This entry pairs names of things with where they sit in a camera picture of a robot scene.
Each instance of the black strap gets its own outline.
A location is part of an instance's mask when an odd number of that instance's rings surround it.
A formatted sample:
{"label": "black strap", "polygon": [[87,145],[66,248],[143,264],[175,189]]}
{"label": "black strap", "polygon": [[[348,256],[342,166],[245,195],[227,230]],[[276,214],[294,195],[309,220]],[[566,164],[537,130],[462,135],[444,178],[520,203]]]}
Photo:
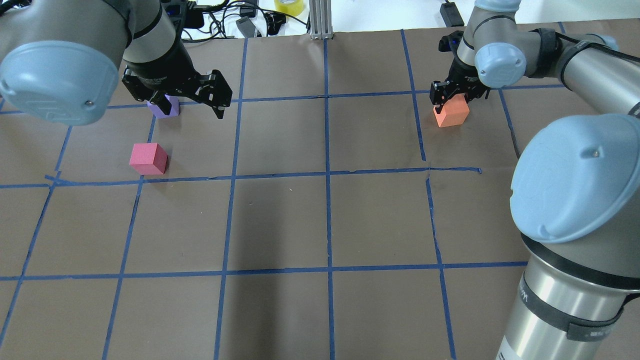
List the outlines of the black strap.
{"label": "black strap", "polygon": [[123,19],[127,28],[127,46],[133,41],[133,32],[135,30],[135,18],[133,16],[133,7],[129,0],[102,0],[104,3],[112,7]]}
{"label": "black strap", "polygon": [[138,31],[137,33],[133,34],[133,39],[137,39],[140,37],[145,36],[146,34],[148,34],[151,30],[153,30],[153,28],[158,25],[158,22],[160,22],[160,19],[162,18],[162,6],[158,6],[158,13],[156,14],[155,19],[147,26],[145,26],[144,29]]}
{"label": "black strap", "polygon": [[576,316],[569,315],[563,311],[560,311],[553,306],[547,304],[544,300],[540,299],[535,292],[531,290],[527,281],[524,279],[524,275],[520,279],[520,300],[524,306],[529,309],[534,315],[545,323],[566,332],[566,338],[568,340],[580,341],[583,343],[602,341],[606,338],[611,331],[615,323],[620,319],[624,307],[620,307],[620,310],[613,318],[605,321],[592,321],[577,318]]}
{"label": "black strap", "polygon": [[536,63],[536,71],[531,74],[530,78],[544,78],[548,76],[551,64],[557,58],[559,46],[554,29],[538,28],[531,30],[533,33],[540,35],[540,51],[538,53],[538,62]]}
{"label": "black strap", "polygon": [[489,17],[489,18],[487,18],[487,19],[485,19],[485,20],[482,20],[482,21],[480,22],[480,24],[478,24],[478,25],[476,26],[476,28],[474,29],[474,33],[473,33],[473,35],[471,35],[471,37],[474,37],[474,36],[476,35],[476,31],[478,31],[478,29],[479,29],[482,25],[484,25],[484,24],[485,24],[485,22],[490,22],[491,20],[495,20],[495,19],[509,19],[509,20],[511,20],[511,21],[513,21],[513,22],[516,22],[516,20],[515,20],[514,18],[512,18],[512,17],[510,17],[510,16],[507,16],[507,15],[496,15],[496,16],[492,16],[492,17]]}
{"label": "black strap", "polygon": [[621,290],[640,289],[640,278],[608,274],[606,272],[601,272],[599,270],[574,263],[573,261],[549,250],[549,248],[529,238],[525,234],[521,233],[520,236],[522,237],[522,241],[524,241],[524,245],[526,245],[532,253],[542,259],[542,261],[565,274],[593,284],[606,286],[608,288]]}
{"label": "black strap", "polygon": [[633,108],[631,108],[631,110],[629,111],[629,115],[640,119],[640,102],[634,105]]}

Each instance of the power adapter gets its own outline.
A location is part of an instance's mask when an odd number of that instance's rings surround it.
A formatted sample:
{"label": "power adapter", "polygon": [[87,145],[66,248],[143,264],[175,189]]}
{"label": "power adapter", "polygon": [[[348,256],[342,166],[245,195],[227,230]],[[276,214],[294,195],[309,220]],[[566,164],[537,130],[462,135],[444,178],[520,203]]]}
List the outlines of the power adapter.
{"label": "power adapter", "polygon": [[444,23],[448,28],[465,25],[465,22],[460,16],[460,12],[458,11],[456,3],[450,3],[447,1],[446,3],[440,5],[440,15],[442,15],[442,20],[444,20]]}

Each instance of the grid line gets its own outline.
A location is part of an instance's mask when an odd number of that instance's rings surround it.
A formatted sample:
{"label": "grid line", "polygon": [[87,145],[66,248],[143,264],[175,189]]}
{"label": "grid line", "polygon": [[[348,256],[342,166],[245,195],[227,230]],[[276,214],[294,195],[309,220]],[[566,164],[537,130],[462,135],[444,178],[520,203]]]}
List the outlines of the grid line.
{"label": "grid line", "polygon": [[[366,169],[366,170],[334,170],[331,171],[331,175],[357,175],[357,174],[397,174],[402,172],[429,172],[429,171],[471,171],[482,174],[481,168],[476,167],[417,167],[417,168],[381,168],[381,169]],[[313,176],[326,176],[326,172],[288,172],[279,174],[254,174],[254,175],[236,175],[238,179],[272,179],[278,177],[313,177]],[[56,183],[57,187],[68,186],[120,186],[120,185],[136,185],[140,180],[123,180],[123,181],[69,181],[64,179],[57,179],[50,175],[44,175],[45,179]],[[150,183],[174,183],[180,181],[217,181],[217,180],[231,180],[231,176],[199,176],[199,177],[169,177],[160,179],[143,179],[144,184]],[[36,188],[36,187],[48,187],[48,184],[9,184],[0,185],[0,188]]]}
{"label": "grid line", "polygon": [[[147,143],[151,142],[154,135],[154,129],[156,128],[156,116],[151,118],[151,125],[149,126],[149,134],[147,136]],[[122,290],[122,281],[124,279],[124,272],[127,266],[127,258],[129,257],[129,246],[131,245],[131,236],[133,235],[133,227],[136,223],[136,216],[138,214],[138,205],[140,204],[140,195],[142,194],[142,185],[144,176],[140,175],[138,179],[138,189],[136,190],[136,200],[133,202],[133,209],[131,210],[131,221],[129,222],[129,229],[127,231],[127,238],[125,240],[124,251],[122,252],[122,262],[120,263],[120,273],[118,274],[118,284],[116,285],[116,292],[113,296],[113,305],[111,306],[111,316],[109,317],[109,325],[107,326],[107,334],[104,338],[104,347],[102,348],[102,360],[106,360],[109,354],[109,346],[111,344],[111,334],[113,333],[113,324],[115,322],[116,314],[118,312],[118,303],[120,301],[120,292]]]}
{"label": "grid line", "polygon": [[502,103],[504,116],[507,118],[507,125],[509,126],[509,132],[511,133],[511,142],[513,142],[513,150],[516,153],[516,157],[520,159],[520,146],[518,146],[518,138],[516,138],[516,132],[513,129],[513,123],[511,121],[511,115],[509,114],[509,108],[507,108],[507,102],[504,99],[504,93],[501,89],[498,89],[498,94],[500,95],[500,102]]}
{"label": "grid line", "polygon": [[418,100],[415,95],[415,83],[413,82],[413,70],[411,68],[411,58],[409,56],[409,47],[406,45],[406,36],[404,35],[404,29],[400,30],[402,37],[402,45],[404,48],[404,57],[406,58],[406,68],[409,70],[409,83],[411,84],[411,98],[413,100],[413,116],[415,117],[415,127],[418,132],[418,144],[420,146],[420,156],[423,161],[427,161],[424,154],[424,141],[422,139],[422,126],[420,125],[420,115],[418,113]]}
{"label": "grid line", "polygon": [[[549,84],[549,85],[517,85],[517,86],[505,86],[503,90],[517,90],[517,89],[531,89],[531,88],[559,88],[564,87],[562,84]],[[429,90],[406,90],[406,91],[392,91],[392,92],[360,92],[360,93],[348,93],[348,94],[318,94],[318,95],[304,95],[304,96],[288,96],[288,97],[255,97],[248,99],[232,99],[231,103],[241,102],[262,102],[262,101],[284,101],[284,100],[309,100],[309,99],[323,99],[335,97],[368,97],[368,96],[390,96],[390,95],[410,95],[410,94],[428,94]],[[196,101],[182,101],[180,105],[192,106],[199,105]],[[127,108],[144,108],[146,104],[125,104],[125,105],[109,105],[107,109],[127,109]],[[0,108],[0,115],[14,115],[22,114],[20,110],[7,110],[2,111]]]}
{"label": "grid line", "polygon": [[324,166],[326,171],[326,263],[329,319],[329,359],[335,360],[335,322],[333,321],[333,249],[331,228],[331,156],[329,124],[329,50],[327,39],[323,39],[324,64]]}
{"label": "grid line", "polygon": [[[468,268],[505,268],[527,266],[526,261],[503,261],[489,263],[444,263],[445,269]],[[396,265],[344,265],[332,266],[333,272],[369,272],[369,271],[393,271],[393,270],[431,270],[439,269],[436,264],[396,264]],[[329,271],[327,266],[310,268],[265,268],[247,270],[227,270],[227,276],[267,275],[267,274],[298,274],[298,273],[325,273]],[[26,275],[24,281],[55,281],[55,280],[79,280],[79,279],[117,279],[120,274],[63,274],[63,275]],[[146,279],[157,277],[202,277],[222,276],[221,270],[188,271],[188,272],[142,272],[124,273],[125,279]],[[0,281],[16,281],[19,276],[0,276]]]}
{"label": "grid line", "polygon": [[27,268],[29,267],[29,260],[31,260],[31,254],[33,253],[33,249],[36,245],[38,235],[40,234],[40,227],[42,226],[42,220],[44,219],[44,216],[47,213],[47,208],[49,207],[49,203],[51,201],[51,197],[53,196],[53,191],[55,190],[55,188],[56,188],[55,184],[52,184],[49,187],[49,193],[47,194],[47,198],[44,202],[44,205],[42,206],[42,211],[40,212],[40,217],[38,217],[38,222],[36,223],[36,227],[33,231],[33,236],[31,237],[31,242],[29,243],[29,250],[27,250],[27,256],[25,257],[24,263],[22,264],[22,272],[20,273],[20,277],[18,278],[18,283],[15,285],[15,291],[13,292],[11,304],[9,305],[9,310],[7,311],[6,318],[4,319],[2,332],[0,332],[0,348],[4,343],[4,337],[6,336],[7,329],[9,328],[9,323],[11,321],[13,309],[15,308],[15,303],[18,300],[18,295],[20,293],[20,289],[22,288],[22,283],[24,282],[24,277],[26,275]]}
{"label": "grid line", "polygon": [[229,262],[229,243],[231,241],[231,218],[234,209],[234,195],[236,192],[236,172],[238,162],[238,147],[240,143],[240,127],[242,117],[242,98],[244,92],[244,73],[246,70],[246,53],[247,53],[248,39],[244,40],[243,55],[242,55],[242,67],[240,71],[240,89],[238,91],[238,111],[236,118],[236,142],[234,146],[234,162],[231,171],[231,185],[229,189],[229,206],[227,210],[227,231],[225,233],[225,250],[222,260],[222,274],[220,279],[220,295],[218,297],[218,318],[216,320],[216,334],[214,337],[214,350],[213,358],[218,360],[220,358],[220,339],[222,334],[222,314],[225,306],[225,290],[227,287],[227,266]]}
{"label": "grid line", "polygon": [[453,328],[451,325],[451,312],[449,310],[449,297],[447,296],[447,283],[444,277],[444,265],[442,264],[442,253],[440,252],[440,246],[438,245],[438,236],[436,232],[436,223],[435,217],[433,213],[433,195],[431,193],[431,180],[427,178],[426,180],[426,188],[427,188],[427,200],[429,202],[429,215],[431,217],[431,230],[433,231],[433,245],[436,250],[436,259],[438,261],[438,269],[440,271],[440,290],[442,292],[442,304],[444,306],[444,320],[447,326],[447,337],[449,339],[449,352],[451,353],[451,358],[456,360],[456,345],[453,339]]}

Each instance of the orange cube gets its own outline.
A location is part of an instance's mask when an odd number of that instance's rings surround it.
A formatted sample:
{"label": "orange cube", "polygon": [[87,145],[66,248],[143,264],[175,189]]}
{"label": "orange cube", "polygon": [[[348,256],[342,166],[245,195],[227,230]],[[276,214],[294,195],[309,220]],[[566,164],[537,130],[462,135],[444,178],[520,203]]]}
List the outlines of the orange cube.
{"label": "orange cube", "polygon": [[439,127],[462,125],[469,115],[469,106],[465,100],[465,94],[456,94],[451,100],[442,106],[442,111],[438,114],[433,107]]}

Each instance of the pink cube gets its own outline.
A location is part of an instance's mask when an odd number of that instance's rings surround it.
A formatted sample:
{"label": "pink cube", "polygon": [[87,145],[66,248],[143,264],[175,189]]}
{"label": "pink cube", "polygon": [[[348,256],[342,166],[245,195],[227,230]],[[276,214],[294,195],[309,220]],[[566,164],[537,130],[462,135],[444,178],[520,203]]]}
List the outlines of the pink cube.
{"label": "pink cube", "polygon": [[133,145],[129,165],[140,175],[162,175],[166,169],[168,155],[158,143],[136,143]]}

